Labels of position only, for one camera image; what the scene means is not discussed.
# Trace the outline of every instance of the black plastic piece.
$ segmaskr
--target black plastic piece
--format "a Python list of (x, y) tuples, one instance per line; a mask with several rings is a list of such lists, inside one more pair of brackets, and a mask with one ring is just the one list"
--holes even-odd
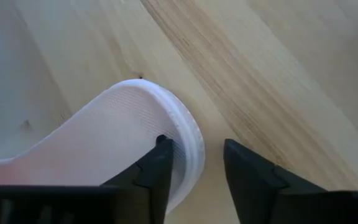
[(224, 164), (241, 223), (358, 224), (358, 192), (327, 192), (231, 139)]
[(1, 186), (0, 223), (163, 224), (173, 141), (157, 145), (100, 187)]

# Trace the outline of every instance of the white sole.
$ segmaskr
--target white sole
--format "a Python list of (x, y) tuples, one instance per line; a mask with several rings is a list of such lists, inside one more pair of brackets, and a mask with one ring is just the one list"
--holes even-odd
[(152, 149), (159, 134), (175, 141), (169, 213), (201, 175), (204, 142), (183, 103), (147, 80), (113, 85), (31, 150), (1, 160), (0, 184), (99, 185)]

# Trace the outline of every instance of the wooden floor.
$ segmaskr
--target wooden floor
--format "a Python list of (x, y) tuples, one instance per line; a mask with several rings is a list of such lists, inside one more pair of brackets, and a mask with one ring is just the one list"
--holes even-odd
[(224, 138), (358, 189), (358, 0), (0, 0), (0, 157), (139, 77), (174, 92), (206, 141), (169, 223), (237, 223)]

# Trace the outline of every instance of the wood grain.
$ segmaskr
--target wood grain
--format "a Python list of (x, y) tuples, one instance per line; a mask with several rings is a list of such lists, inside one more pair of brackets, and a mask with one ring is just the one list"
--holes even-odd
[[(16, 57), (0, 60), (0, 69), (21, 65), (21, 72), (0, 76), (0, 88), (21, 75), (25, 85), (13, 83), (10, 91), (43, 92), (17, 96), (9, 107), (37, 117), (5, 115), (1, 123), (38, 121), (35, 128), (47, 133), (51, 126), (43, 122), (62, 111), (67, 119), (104, 89), (137, 77), (189, 107), (206, 141), (206, 167), (169, 223), (238, 222), (224, 178), (224, 138), (327, 189), (358, 189), (358, 1), (4, 3), (0, 11), (11, 14), (0, 17), (0, 29), (9, 30), (0, 34), (0, 57)], [(12, 51), (19, 39), (31, 47)], [(45, 99), (50, 110), (34, 110)]]

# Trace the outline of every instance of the white shoe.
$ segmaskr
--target white shoe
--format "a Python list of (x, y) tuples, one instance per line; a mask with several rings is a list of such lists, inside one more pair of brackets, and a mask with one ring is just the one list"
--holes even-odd
[(167, 213), (190, 192), (204, 167), (204, 142), (190, 112), (146, 80), (113, 85), (31, 150), (0, 160), (0, 184), (101, 185), (155, 146), (174, 140)]

